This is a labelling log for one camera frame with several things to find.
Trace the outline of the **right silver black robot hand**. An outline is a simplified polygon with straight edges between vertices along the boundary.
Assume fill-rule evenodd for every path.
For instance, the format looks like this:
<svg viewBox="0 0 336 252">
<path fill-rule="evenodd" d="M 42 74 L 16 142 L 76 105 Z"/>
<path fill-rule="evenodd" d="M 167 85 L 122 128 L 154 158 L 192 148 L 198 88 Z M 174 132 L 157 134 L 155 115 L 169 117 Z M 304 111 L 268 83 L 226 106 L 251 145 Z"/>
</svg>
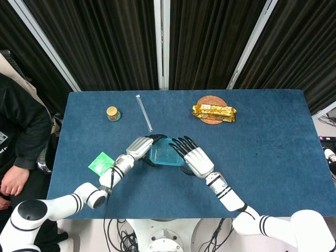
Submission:
<svg viewBox="0 0 336 252">
<path fill-rule="evenodd" d="M 202 148 L 188 136 L 172 138 L 169 143 L 175 152 L 183 158 L 192 173 L 198 178 L 205 179 L 214 170 L 214 164 Z"/>
</svg>

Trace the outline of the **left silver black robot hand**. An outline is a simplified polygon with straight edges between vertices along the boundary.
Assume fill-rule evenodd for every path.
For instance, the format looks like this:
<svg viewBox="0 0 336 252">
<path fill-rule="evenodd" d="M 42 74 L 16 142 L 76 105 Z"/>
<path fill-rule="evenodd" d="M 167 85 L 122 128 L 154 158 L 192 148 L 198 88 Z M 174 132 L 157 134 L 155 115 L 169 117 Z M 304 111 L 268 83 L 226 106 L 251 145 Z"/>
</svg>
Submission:
<svg viewBox="0 0 336 252">
<path fill-rule="evenodd" d="M 167 136 L 163 134 L 151 134 L 138 137 L 126 149 L 126 154 L 131 155 L 135 161 L 142 160 L 149 166 L 158 167 L 158 165 L 154 164 L 148 157 L 146 157 L 146 155 L 152 145 L 157 143 L 159 140 L 166 138 Z"/>
</svg>

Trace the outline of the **bare hand of person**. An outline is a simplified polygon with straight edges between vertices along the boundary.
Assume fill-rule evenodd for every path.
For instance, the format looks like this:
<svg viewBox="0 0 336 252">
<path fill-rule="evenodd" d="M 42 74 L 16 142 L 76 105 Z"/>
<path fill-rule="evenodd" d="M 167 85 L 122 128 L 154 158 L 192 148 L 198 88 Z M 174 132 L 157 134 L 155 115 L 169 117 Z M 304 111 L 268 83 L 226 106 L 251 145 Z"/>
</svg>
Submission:
<svg viewBox="0 0 336 252">
<path fill-rule="evenodd" d="M 30 171 L 13 165 L 4 175 L 1 181 L 1 193 L 4 195 L 18 196 L 28 178 Z"/>
</svg>

